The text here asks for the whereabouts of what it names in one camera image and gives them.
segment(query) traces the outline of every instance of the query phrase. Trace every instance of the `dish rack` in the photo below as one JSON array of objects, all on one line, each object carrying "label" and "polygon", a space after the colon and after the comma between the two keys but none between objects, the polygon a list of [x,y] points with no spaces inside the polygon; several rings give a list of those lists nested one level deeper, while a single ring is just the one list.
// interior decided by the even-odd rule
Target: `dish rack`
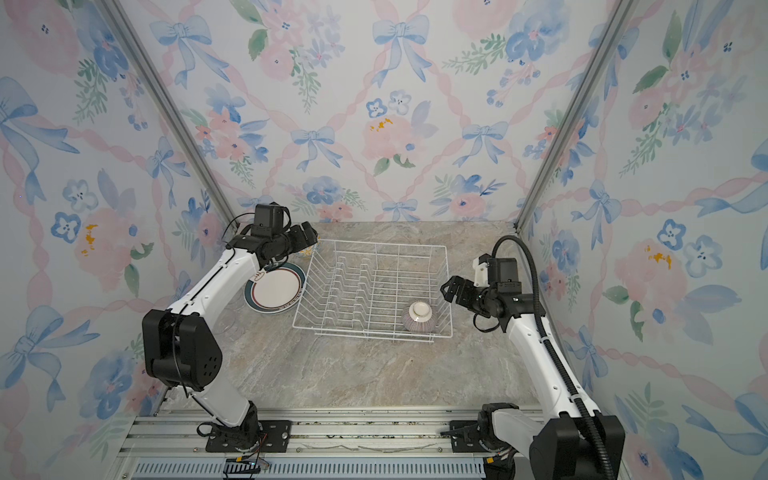
[{"label": "dish rack", "polygon": [[[451,304],[440,286],[448,281],[443,245],[318,240],[293,317],[293,327],[316,335],[434,342],[453,336]],[[437,319],[430,333],[413,333],[402,314],[416,300]]]}]

